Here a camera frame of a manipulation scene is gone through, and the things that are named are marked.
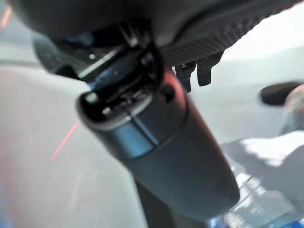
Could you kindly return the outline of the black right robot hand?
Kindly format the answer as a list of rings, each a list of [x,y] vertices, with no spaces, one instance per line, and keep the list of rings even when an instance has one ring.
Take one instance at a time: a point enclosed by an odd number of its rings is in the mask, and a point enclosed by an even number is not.
[[[213,135],[172,73],[221,54],[295,0],[12,0],[41,64],[85,82],[80,119],[153,195],[195,220],[236,205]]]

